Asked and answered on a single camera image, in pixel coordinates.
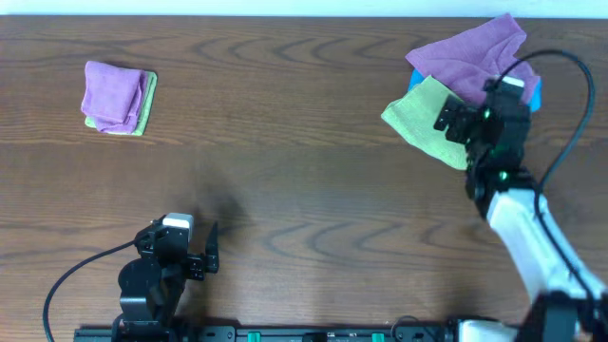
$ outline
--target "folded purple towel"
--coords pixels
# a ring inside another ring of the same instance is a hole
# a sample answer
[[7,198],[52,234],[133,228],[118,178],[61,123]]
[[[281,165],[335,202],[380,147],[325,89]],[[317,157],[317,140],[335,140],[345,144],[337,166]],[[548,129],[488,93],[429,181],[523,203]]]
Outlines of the folded purple towel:
[[[440,42],[412,50],[406,59],[424,77],[432,75],[463,100],[480,105],[485,80],[517,61],[513,54],[525,41],[525,32],[510,14]],[[528,103],[541,77],[524,62],[509,73],[525,82],[522,101]]]
[[85,66],[86,91],[81,110],[93,118],[100,132],[130,134],[137,126],[147,75],[89,61]]

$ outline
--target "wood grain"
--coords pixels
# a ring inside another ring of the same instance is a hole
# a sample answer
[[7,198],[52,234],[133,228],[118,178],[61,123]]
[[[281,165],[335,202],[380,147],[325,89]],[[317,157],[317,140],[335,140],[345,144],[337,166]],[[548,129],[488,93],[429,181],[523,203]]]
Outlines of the wood grain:
[[[463,174],[382,120],[411,73],[404,55],[486,19],[0,18],[0,340],[44,338],[42,305],[69,267],[172,211],[221,228],[221,269],[190,284],[188,319],[246,325],[388,324],[401,314],[519,321],[528,299]],[[547,189],[564,233],[608,278],[607,21],[519,20],[520,53],[576,52],[596,117]],[[84,65],[155,70],[139,138],[84,126]],[[557,59],[543,77],[526,164],[537,175],[581,113],[584,82]],[[120,312],[134,250],[73,275],[51,304],[56,339]]]

